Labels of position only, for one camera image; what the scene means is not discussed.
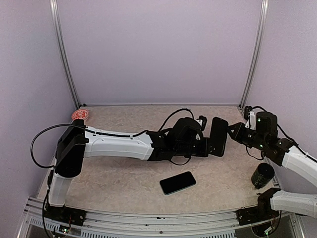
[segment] ventilation grille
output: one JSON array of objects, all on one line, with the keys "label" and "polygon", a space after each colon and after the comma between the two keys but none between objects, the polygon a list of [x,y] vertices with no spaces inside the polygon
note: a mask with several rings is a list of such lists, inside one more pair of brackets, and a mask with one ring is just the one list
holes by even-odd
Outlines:
[{"label": "ventilation grille", "polygon": [[[132,238],[134,236],[114,236],[105,233],[82,230],[81,237],[83,238]],[[186,236],[187,238],[236,238],[235,231],[221,232],[204,236]]]},{"label": "ventilation grille", "polygon": [[[43,222],[42,219],[36,218],[36,217],[32,217],[30,224],[37,226],[37,227],[43,227]],[[58,225],[52,224],[51,222],[45,221],[45,226],[46,229],[50,230],[50,231],[54,231],[54,229],[56,231],[58,231]]]}]

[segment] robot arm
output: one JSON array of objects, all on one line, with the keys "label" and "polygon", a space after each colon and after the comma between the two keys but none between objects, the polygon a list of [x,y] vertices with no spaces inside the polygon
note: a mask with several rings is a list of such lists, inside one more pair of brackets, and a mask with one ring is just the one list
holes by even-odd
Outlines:
[{"label": "robot arm", "polygon": [[228,122],[212,121],[210,137],[203,136],[207,119],[181,118],[173,128],[143,131],[139,134],[99,130],[75,120],[57,143],[56,162],[49,192],[49,204],[65,204],[71,181],[81,172],[83,158],[93,156],[131,157],[147,161],[171,160],[174,156],[222,156],[227,138]]},{"label": "robot arm", "polygon": [[[229,126],[232,139],[250,148],[255,147],[279,166],[284,166],[317,187],[317,159],[303,154],[296,143],[277,137],[277,117],[269,112],[255,114],[246,107],[247,123]],[[317,195],[289,193],[271,188],[258,198],[258,217],[266,217],[272,211],[289,211],[317,218]]]}]

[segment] metal frame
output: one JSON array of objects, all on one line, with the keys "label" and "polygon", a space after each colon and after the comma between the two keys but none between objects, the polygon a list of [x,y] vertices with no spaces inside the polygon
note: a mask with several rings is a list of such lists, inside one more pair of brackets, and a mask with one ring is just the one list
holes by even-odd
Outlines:
[{"label": "metal frame", "polygon": [[68,84],[74,105],[75,105],[76,109],[79,109],[80,108],[80,101],[78,98],[78,94],[77,94],[77,91],[75,88],[73,78],[71,76],[70,67],[69,67],[69,63],[68,63],[68,59],[67,59],[67,55],[66,55],[66,51],[65,51],[63,34],[62,34],[60,20],[59,20],[59,14],[58,14],[57,0],[50,0],[50,4],[51,4],[53,23],[54,23],[54,27],[55,27],[55,33],[56,33],[56,37],[57,37],[60,57],[61,57],[63,67],[65,70],[67,84]]},{"label": "metal frame", "polygon": [[261,14],[260,14],[260,20],[259,20],[259,27],[258,27],[258,32],[257,32],[257,37],[256,37],[256,44],[254,47],[253,55],[252,55],[252,60],[251,60],[251,65],[248,73],[248,79],[246,86],[243,91],[243,95],[239,104],[240,108],[244,108],[249,92],[251,89],[251,85],[254,79],[254,73],[256,71],[257,67],[257,62],[258,58],[260,55],[260,49],[261,49],[261,42],[263,38],[263,33],[264,33],[264,27],[265,27],[265,22],[266,22],[266,16],[267,16],[267,9],[268,9],[268,0],[262,0],[262,6],[261,6]]},{"label": "metal frame", "polygon": [[[30,197],[25,207],[18,238],[25,238],[30,225],[42,227],[42,204],[40,199]],[[266,223],[267,221],[239,226],[236,210],[174,215],[142,215],[87,210],[82,227],[72,226],[69,237],[78,238],[235,238],[235,230]],[[297,216],[292,216],[296,238],[303,238],[303,229]],[[45,218],[48,230],[68,224]]]}]

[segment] white backdrop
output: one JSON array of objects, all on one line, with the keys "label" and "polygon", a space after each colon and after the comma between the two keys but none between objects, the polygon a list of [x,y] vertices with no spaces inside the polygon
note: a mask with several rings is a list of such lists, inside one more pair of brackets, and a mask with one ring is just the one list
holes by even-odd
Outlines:
[{"label": "white backdrop", "polygon": [[58,1],[81,103],[239,104],[261,2]]}]

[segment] vertical metal post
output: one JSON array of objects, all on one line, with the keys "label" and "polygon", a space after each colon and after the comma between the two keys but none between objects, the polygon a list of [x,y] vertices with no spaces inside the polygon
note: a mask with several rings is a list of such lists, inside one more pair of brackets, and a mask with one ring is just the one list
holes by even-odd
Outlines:
[{"label": "vertical metal post", "polygon": [[75,88],[73,78],[72,78],[71,73],[70,73],[68,59],[67,59],[67,55],[66,55],[66,51],[65,51],[63,35],[62,35],[59,14],[58,14],[57,0],[50,0],[50,4],[51,4],[51,11],[52,11],[53,23],[54,23],[54,27],[55,27],[55,33],[56,33],[56,37],[57,37],[59,52],[60,52],[63,66],[64,66],[68,87],[69,87],[73,102],[75,104],[75,107],[76,107],[76,109],[78,109],[78,108],[80,108],[80,102],[78,99],[78,95],[77,95],[77,91]]},{"label": "vertical metal post", "polygon": [[262,0],[256,43],[254,46],[251,65],[250,65],[250,69],[249,69],[249,73],[248,73],[248,80],[247,80],[247,83],[246,83],[246,86],[244,88],[243,95],[242,95],[242,98],[241,98],[241,101],[239,104],[240,108],[245,107],[245,104],[247,102],[248,95],[249,95],[249,92],[251,89],[251,84],[252,84],[252,81],[254,78],[254,73],[256,71],[256,66],[257,66],[259,55],[260,55],[261,42],[262,42],[264,27],[265,27],[265,22],[266,22],[267,9],[268,9],[268,0]]}]

